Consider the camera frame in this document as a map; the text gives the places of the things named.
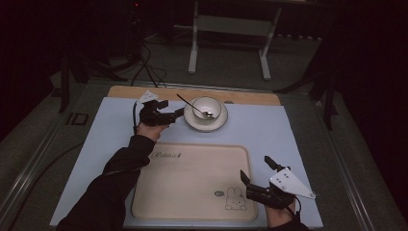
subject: hand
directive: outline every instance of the hand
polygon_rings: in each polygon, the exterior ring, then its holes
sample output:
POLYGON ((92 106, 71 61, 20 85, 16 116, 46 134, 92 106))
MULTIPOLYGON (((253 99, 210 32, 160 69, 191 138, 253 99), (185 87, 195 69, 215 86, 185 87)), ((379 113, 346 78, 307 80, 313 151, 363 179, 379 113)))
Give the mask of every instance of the hand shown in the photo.
MULTIPOLYGON (((289 208, 294 211, 294 201, 293 203, 289 206, 289 208)), ((268 227, 273 228, 282 224, 285 224, 291 220, 293 220, 293 216, 287 209, 273 209, 268 206, 265 206, 265 209, 267 211, 267 220, 268 220, 268 227)))
POLYGON ((160 126, 154 126, 154 127, 150 127, 145 125, 144 123, 139 124, 138 126, 138 130, 136 131, 136 135, 141 135, 144 137, 147 137, 149 139, 151 139, 152 141, 156 142, 159 137, 160 137, 160 133, 165 130, 166 128, 168 128, 170 125, 160 125, 160 126))

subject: black sleeve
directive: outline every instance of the black sleeve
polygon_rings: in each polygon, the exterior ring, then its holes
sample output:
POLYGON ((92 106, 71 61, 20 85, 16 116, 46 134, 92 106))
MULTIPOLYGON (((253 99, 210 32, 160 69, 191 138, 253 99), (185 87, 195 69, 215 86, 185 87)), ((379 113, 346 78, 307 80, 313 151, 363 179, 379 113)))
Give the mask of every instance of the black sleeve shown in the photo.
POLYGON ((268 228, 269 231, 307 231, 309 228, 297 220, 279 225, 274 228, 268 228))
POLYGON ((94 179, 69 214, 60 221, 57 231, 122 230, 126 216, 124 201, 138 182, 140 169, 149 164, 148 155, 155 142, 143 136, 131 138, 128 147, 120 148, 94 179))

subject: spoon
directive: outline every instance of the spoon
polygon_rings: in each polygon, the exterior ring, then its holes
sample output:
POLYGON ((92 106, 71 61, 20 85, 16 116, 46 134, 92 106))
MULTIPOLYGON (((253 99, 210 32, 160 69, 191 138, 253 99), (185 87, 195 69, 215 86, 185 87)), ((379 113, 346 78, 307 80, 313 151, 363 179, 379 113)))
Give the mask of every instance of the spoon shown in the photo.
POLYGON ((214 115, 210 112, 201 112, 199 109, 195 108, 191 103, 189 103, 189 101, 187 101, 186 99, 184 99, 182 96, 180 96, 180 94, 177 94, 177 96, 183 100, 185 103, 187 103, 188 105, 190 105, 192 108, 196 109, 198 112, 200 112, 205 119, 214 119, 214 115))

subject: white bowl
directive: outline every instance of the white bowl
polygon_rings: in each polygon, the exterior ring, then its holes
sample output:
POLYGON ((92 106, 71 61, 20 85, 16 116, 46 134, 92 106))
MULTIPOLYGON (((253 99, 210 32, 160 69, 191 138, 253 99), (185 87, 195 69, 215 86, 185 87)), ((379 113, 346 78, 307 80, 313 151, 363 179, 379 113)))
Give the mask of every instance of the white bowl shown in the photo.
MULTIPOLYGON (((201 112, 208 112, 214 115, 214 118, 218 118, 221 114, 221 104, 218 100, 212 97, 200 97, 195 99, 192 105, 201 112)), ((195 116, 201 119, 208 119, 203 114, 193 109, 195 116)))
MULTIPOLYGON (((193 103, 196 98, 192 99, 189 103, 193 103)), ((217 130, 218 128, 222 127, 226 121, 228 120, 228 110, 223 103, 219 103, 221 105, 221 114, 217 119, 202 119, 195 115, 193 109, 189 104, 186 105, 184 108, 184 119, 186 122, 191 126, 193 129, 208 133, 217 130)))

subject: wooden tray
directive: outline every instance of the wooden tray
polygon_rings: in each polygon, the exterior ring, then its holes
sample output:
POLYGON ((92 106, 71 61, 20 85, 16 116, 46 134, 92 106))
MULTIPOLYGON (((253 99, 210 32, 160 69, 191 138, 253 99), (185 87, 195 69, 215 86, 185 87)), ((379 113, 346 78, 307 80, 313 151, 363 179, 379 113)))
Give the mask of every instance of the wooden tray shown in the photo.
POLYGON ((139 98, 147 90, 158 94, 161 100, 176 100, 180 93, 184 98, 193 99, 201 96, 210 96, 221 102, 231 101, 236 104, 252 104, 252 105, 275 105, 280 106, 280 100, 273 93, 245 92, 232 90, 199 90, 199 89, 171 89, 171 88, 146 88, 146 87, 129 87, 129 86, 113 86, 109 90, 108 97, 121 98, 139 98))
POLYGON ((245 198, 247 150, 237 145, 158 142, 141 171, 132 212, 140 219, 250 221, 257 206, 245 198))

